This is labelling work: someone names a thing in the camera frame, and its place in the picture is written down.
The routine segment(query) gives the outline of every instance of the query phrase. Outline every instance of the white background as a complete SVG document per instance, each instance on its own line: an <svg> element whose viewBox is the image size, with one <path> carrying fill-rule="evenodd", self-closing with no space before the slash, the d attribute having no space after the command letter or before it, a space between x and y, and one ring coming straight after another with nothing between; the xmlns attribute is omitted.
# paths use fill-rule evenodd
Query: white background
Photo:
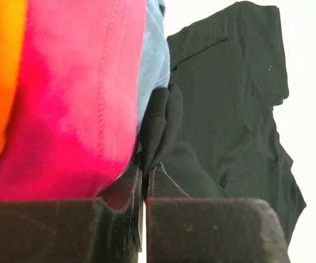
<svg viewBox="0 0 316 263"><path fill-rule="evenodd" d="M231 5L227 0L165 0L165 33ZM316 262L316 1L257 0L280 8L290 97L274 110L280 141L307 202L289 247L292 263ZM140 254L146 262L145 252Z"/></svg>

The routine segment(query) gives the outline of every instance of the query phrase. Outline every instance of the black garment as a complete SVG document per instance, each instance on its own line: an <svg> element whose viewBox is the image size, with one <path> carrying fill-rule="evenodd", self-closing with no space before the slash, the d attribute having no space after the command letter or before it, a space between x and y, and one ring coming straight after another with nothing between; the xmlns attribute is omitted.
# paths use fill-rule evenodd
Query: black garment
<svg viewBox="0 0 316 263"><path fill-rule="evenodd" d="M289 96L279 9L235 3L168 43L173 85L153 92L144 117L144 175L190 197L263 199L290 243L306 204L273 119ZM173 193L162 185L155 196Z"/></svg>

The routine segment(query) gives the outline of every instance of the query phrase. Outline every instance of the gray-blue garment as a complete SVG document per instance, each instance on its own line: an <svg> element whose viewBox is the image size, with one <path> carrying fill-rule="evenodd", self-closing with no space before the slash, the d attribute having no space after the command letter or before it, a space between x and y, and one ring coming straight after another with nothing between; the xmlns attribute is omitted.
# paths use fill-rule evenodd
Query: gray-blue garment
<svg viewBox="0 0 316 263"><path fill-rule="evenodd" d="M146 28L138 78L137 132L151 93L156 88L167 88L170 77L170 54L164 37L163 0L147 0Z"/></svg>

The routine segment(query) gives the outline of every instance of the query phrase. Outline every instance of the pink garment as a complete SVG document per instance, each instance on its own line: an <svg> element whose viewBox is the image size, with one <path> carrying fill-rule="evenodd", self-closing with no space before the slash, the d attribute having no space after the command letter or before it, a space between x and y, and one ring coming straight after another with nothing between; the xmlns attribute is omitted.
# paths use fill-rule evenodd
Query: pink garment
<svg viewBox="0 0 316 263"><path fill-rule="evenodd" d="M137 125L145 0L29 0L0 201L94 197Z"/></svg>

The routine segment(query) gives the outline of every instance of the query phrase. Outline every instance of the red fabric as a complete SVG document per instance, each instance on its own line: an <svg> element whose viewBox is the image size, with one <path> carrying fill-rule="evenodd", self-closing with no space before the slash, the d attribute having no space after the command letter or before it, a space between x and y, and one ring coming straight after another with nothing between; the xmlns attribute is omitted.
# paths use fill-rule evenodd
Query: red fabric
<svg viewBox="0 0 316 263"><path fill-rule="evenodd" d="M29 0L0 200L94 197L136 138L145 0Z"/></svg>

